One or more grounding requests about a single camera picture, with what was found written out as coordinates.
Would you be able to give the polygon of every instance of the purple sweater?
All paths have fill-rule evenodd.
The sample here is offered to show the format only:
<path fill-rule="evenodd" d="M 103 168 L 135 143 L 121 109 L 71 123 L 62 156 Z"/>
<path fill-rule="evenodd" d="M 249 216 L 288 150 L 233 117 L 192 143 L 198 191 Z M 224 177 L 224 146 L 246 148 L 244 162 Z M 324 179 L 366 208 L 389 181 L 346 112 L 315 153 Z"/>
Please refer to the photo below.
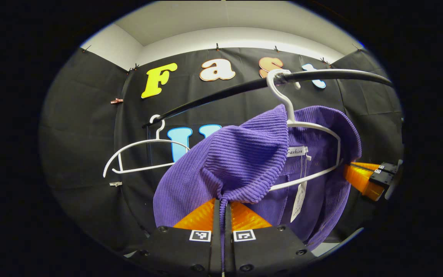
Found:
<path fill-rule="evenodd" d="M 173 226 L 211 198 L 220 199 L 224 230 L 228 201 L 245 203 L 270 224 L 287 224 L 309 250 L 329 235 L 346 205 L 350 183 L 343 165 L 307 182 L 302 209 L 290 223 L 298 186 L 268 191 L 271 186 L 300 178 L 301 157 L 286 157 L 288 147 L 308 147 L 306 175 L 336 163 L 337 140 L 312 128 L 288 128 L 285 106 L 264 112 L 240 126 L 226 126 L 182 156 L 158 184 L 153 197 L 157 226 Z M 361 156 L 358 132 L 339 110 L 312 106 L 295 111 L 295 120 L 320 124 L 341 138 L 341 158 Z"/>

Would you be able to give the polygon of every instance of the hanger hook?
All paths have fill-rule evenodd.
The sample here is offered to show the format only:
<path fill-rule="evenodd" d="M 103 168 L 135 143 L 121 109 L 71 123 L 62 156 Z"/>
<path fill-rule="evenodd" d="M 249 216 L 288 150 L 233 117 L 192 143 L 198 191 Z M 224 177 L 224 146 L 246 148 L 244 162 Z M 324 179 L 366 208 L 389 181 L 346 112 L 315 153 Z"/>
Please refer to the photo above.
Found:
<path fill-rule="evenodd" d="M 160 117 L 160 115 L 159 115 L 159 114 L 156 114 L 156 115 L 152 116 L 152 117 L 150 118 L 150 123 L 153 123 L 153 119 L 155 119 L 155 118 L 157 118 L 157 117 Z M 157 129 L 157 138 L 156 138 L 156 140 L 159 140 L 159 139 L 160 139 L 160 131 L 163 130 L 163 128 L 165 128 L 165 120 L 162 120 L 162 126 L 161 126 L 160 128 Z"/>
<path fill-rule="evenodd" d="M 271 92 L 283 102 L 286 109 L 286 115 L 287 119 L 290 122 L 295 122 L 295 115 L 293 114 L 293 104 L 291 103 L 290 99 L 283 95 L 279 90 L 276 88 L 275 85 L 275 77 L 276 74 L 283 73 L 283 74 L 289 74 L 291 73 L 290 70 L 282 70 L 282 69 L 274 69 L 268 72 L 268 76 L 266 77 L 266 82 L 271 89 Z"/>

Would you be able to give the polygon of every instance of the letter f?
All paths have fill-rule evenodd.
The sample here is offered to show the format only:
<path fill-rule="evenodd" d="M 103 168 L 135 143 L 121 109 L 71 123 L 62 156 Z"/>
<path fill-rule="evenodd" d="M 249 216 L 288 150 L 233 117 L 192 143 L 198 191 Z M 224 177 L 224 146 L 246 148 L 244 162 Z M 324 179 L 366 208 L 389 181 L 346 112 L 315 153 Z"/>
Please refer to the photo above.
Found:
<path fill-rule="evenodd" d="M 177 64 L 171 63 L 159 68 L 153 68 L 146 72 L 146 75 L 148 75 L 148 80 L 146 81 L 146 88 L 145 91 L 143 91 L 143 93 L 141 94 L 141 98 L 150 97 L 162 92 L 162 89 L 158 87 L 158 82 L 160 82 L 162 85 L 167 84 L 168 77 L 170 75 L 168 70 L 177 70 Z"/>

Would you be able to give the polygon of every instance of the yellow letter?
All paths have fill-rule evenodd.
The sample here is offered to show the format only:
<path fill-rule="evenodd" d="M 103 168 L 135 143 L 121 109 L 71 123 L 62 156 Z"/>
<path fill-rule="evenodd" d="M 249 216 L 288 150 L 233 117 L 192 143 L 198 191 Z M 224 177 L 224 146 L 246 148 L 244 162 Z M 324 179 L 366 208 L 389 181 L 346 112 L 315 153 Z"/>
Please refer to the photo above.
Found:
<path fill-rule="evenodd" d="M 259 60 L 259 67 L 262 70 L 259 70 L 259 75 L 263 78 L 266 78 L 268 72 L 274 69 L 281 69 L 283 66 L 283 62 L 279 60 L 279 58 L 269 58 L 264 57 Z"/>
<path fill-rule="evenodd" d="M 170 75 L 168 70 L 177 70 L 177 64 L 171 63 L 169 65 L 164 65 L 163 67 L 153 68 L 146 72 L 146 75 L 148 75 L 148 80 L 146 81 L 146 88 L 141 94 L 141 98 L 157 95 L 162 91 L 162 89 L 158 87 L 158 82 L 161 82 L 162 85 L 167 84 L 168 77 Z"/>
<path fill-rule="evenodd" d="M 216 79 L 229 80 L 235 76 L 235 72 L 232 71 L 232 65 L 224 58 L 215 58 L 209 60 L 201 65 L 205 70 L 201 71 L 199 78 L 203 81 L 214 81 Z"/>

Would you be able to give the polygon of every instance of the clothing rack bar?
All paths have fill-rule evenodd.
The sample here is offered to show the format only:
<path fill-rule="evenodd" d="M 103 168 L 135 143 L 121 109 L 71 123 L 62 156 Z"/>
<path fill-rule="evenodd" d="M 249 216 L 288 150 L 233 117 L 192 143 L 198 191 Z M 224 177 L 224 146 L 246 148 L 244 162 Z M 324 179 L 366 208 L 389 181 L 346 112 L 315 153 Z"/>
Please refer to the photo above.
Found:
<path fill-rule="evenodd" d="M 300 82 L 300 81 L 309 81 L 309 80 L 327 80 L 327 79 L 354 79 L 354 80 L 364 80 L 364 81 L 372 81 L 381 83 L 387 86 L 392 87 L 392 82 L 384 78 L 380 75 L 364 72 L 360 70 L 346 70 L 346 69 L 326 69 L 326 70 L 313 70 L 313 71 L 302 71 L 295 72 L 292 74 L 281 75 L 281 78 L 275 78 L 275 83 L 282 84 L 287 82 Z M 187 112 L 188 110 L 200 107 L 202 105 L 208 104 L 210 102 L 220 100 L 223 98 L 227 98 L 230 96 L 237 95 L 239 93 L 244 93 L 251 90 L 261 89 L 267 87 L 268 84 L 265 78 L 250 81 L 247 83 L 239 84 L 236 86 L 232 86 L 226 88 L 224 90 L 218 91 L 211 95 L 205 96 L 203 98 L 199 98 L 189 103 L 185 103 L 184 105 L 180 105 L 168 112 L 162 114 L 161 116 L 153 119 L 152 123 L 146 123 L 142 126 L 145 128 L 146 126 L 151 126 L 157 122 L 168 119 L 170 117 L 174 117 L 183 112 Z"/>

